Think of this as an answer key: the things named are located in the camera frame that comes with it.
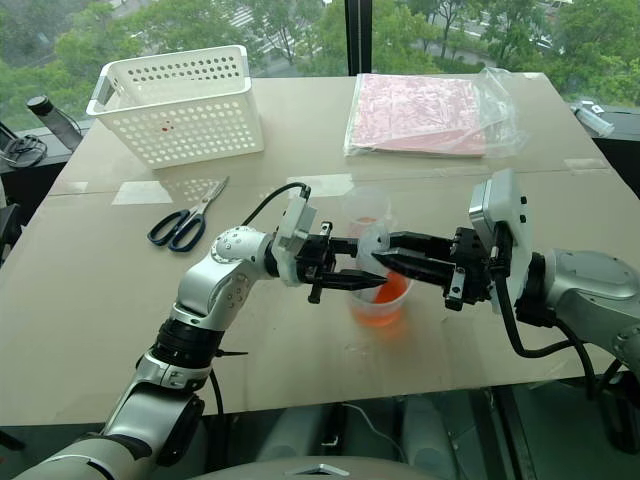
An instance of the table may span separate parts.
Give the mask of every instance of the table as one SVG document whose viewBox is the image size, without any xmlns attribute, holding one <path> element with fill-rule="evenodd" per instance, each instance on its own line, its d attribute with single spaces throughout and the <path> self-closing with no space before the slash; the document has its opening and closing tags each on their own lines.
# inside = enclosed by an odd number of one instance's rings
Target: table
<svg viewBox="0 0 640 480">
<path fill-rule="evenodd" d="M 146 170 L 96 122 L 0 271 L 0 425 L 105 419 L 166 319 L 182 274 L 217 232 L 237 225 L 245 208 L 290 176 L 350 174 L 356 185 L 389 192 L 399 229 L 452 236 L 469 226 L 473 186 L 513 166 L 529 198 L 536 250 L 601 250 L 640 268 L 637 199 L 546 77 L 514 76 L 510 89 L 529 112 L 523 125 L 531 139 L 512 159 L 345 159 L 353 82 L 257 80 L 264 152 L 158 171 Z M 190 203 L 180 190 L 171 191 L 174 205 L 112 205 L 123 182 L 170 185 L 224 175 L 231 180 L 207 213 L 206 237 L 188 255 L 145 238 L 161 216 Z M 316 228 L 330 219 L 335 234 L 346 233 L 339 196 L 312 203 Z M 286 198 L 275 201 L 255 227 L 273 230 L 285 206 Z M 519 358 L 489 305 L 448 311 L 434 286 L 414 284 L 404 320 L 385 329 L 357 324 L 344 292 L 325 291 L 320 305 L 310 305 L 308 291 L 278 280 L 254 286 L 222 344 L 249 355 L 214 362 L 228 411 L 581 375 L 572 351 Z M 554 330 L 520 330 L 530 348 L 560 338 Z M 588 348 L 603 370 L 611 357 Z M 210 390 L 201 391 L 208 413 L 215 410 Z"/>
</svg>

